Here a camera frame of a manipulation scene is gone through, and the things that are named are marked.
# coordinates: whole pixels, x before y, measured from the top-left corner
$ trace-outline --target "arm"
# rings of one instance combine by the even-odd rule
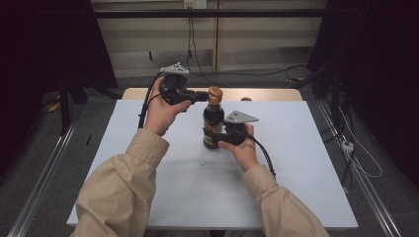
[[[246,124],[253,135],[253,126]],[[318,218],[289,190],[280,187],[266,166],[259,165],[255,143],[246,138],[234,146],[220,141],[245,172],[243,179],[258,202],[266,236],[328,236]]]
[[[158,79],[152,97],[158,95]],[[161,136],[191,102],[169,106],[156,97],[125,154],[101,164],[89,177],[76,202],[78,224],[71,236],[142,236],[155,195],[156,168],[169,143]]]

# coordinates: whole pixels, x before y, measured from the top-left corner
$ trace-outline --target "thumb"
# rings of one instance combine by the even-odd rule
[[[225,141],[219,141],[218,146],[221,147],[224,150],[227,150],[227,151],[231,152],[231,153],[233,152],[233,149],[235,147],[233,144],[225,142]]]

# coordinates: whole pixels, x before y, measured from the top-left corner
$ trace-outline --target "beige sleeve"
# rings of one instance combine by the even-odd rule
[[[126,154],[100,165],[76,202],[78,224],[71,236],[142,236],[154,198],[156,168],[169,143],[141,129]]]
[[[292,192],[280,187],[266,166],[251,168],[243,179],[258,202],[267,237],[329,236],[314,213]]]

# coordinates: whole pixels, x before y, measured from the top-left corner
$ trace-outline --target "glass bottle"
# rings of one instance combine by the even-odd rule
[[[221,107],[222,91],[218,87],[209,87],[209,104],[204,110],[204,127],[214,133],[222,133],[222,122],[224,121],[224,110]],[[212,139],[204,135],[204,145],[208,149],[218,148]]]

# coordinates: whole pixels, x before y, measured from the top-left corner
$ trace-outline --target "white tabletop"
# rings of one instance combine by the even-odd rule
[[[90,173],[126,151],[138,126],[142,100],[117,102]],[[149,228],[260,229],[258,207],[232,155],[204,147],[202,113],[196,103],[178,115],[164,136],[170,148],[157,168],[157,192]],[[277,181],[299,197],[326,228],[357,227],[357,221],[306,102],[222,102],[259,118],[255,138],[270,154]],[[258,148],[260,163],[266,164]],[[77,223],[73,209],[68,224]]]

